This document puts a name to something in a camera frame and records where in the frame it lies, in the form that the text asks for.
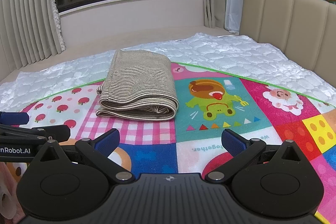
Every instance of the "ribbed black surface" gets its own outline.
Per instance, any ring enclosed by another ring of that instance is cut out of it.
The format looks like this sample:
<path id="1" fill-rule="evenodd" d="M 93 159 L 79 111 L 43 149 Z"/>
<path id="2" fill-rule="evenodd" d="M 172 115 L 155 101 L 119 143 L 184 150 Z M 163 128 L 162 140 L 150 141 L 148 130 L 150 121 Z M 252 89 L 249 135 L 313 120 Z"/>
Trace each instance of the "ribbed black surface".
<path id="1" fill-rule="evenodd" d="M 53 223 L 27 217 L 22 224 Z M 274 221 L 240 208 L 224 186 L 199 174 L 142 174 L 118 185 L 108 200 L 87 216 L 59 224 L 321 224 L 314 216 Z"/>

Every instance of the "leather headboard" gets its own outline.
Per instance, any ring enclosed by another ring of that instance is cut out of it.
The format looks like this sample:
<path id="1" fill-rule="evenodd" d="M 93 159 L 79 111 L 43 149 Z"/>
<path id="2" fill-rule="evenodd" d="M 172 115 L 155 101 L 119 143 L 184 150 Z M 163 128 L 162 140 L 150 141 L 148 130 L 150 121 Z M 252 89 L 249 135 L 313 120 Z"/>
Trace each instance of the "leather headboard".
<path id="1" fill-rule="evenodd" d="M 270 43 L 336 87 L 336 5 L 323 0 L 244 0 L 240 35 Z"/>

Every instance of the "folded garment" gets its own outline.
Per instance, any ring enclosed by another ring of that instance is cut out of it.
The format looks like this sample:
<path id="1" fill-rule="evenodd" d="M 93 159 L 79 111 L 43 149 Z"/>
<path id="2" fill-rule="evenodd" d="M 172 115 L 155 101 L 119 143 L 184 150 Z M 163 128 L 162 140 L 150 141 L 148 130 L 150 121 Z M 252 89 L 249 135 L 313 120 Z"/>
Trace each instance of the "folded garment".
<path id="1" fill-rule="evenodd" d="M 97 93 L 100 117 L 165 121 L 179 107 L 170 60 L 155 52 L 116 51 Z"/>

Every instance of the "pink gingham pattern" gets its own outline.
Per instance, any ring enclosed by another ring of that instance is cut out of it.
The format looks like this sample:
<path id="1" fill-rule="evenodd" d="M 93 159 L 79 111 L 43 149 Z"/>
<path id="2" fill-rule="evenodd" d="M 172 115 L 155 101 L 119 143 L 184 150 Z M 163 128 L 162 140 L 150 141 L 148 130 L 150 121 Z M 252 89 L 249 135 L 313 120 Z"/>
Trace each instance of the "pink gingham pattern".
<path id="1" fill-rule="evenodd" d="M 120 143 L 145 145 L 145 144 L 169 144 L 175 143 L 174 120 L 165 122 L 143 122 L 121 119 L 117 117 L 97 117 L 99 108 L 99 96 L 96 97 L 83 124 L 81 125 L 76 140 L 81 138 L 95 139 L 110 130 L 116 128 L 120 132 Z"/>

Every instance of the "blue gripper pad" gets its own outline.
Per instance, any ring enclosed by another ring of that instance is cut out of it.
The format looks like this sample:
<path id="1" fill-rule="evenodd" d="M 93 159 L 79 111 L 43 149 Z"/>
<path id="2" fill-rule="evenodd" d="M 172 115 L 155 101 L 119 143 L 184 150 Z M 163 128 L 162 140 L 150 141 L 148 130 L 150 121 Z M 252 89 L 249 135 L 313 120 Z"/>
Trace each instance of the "blue gripper pad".
<path id="1" fill-rule="evenodd" d="M 91 145 L 93 145 L 93 148 L 102 153 L 105 157 L 108 157 L 118 147 L 119 143 L 119 131 L 112 128 L 103 135 L 94 139 L 91 142 Z"/>
<path id="2" fill-rule="evenodd" d="M 249 144 L 250 141 L 230 129 L 225 129 L 222 132 L 222 145 L 232 157 L 235 157 L 239 153 L 243 152 Z"/>

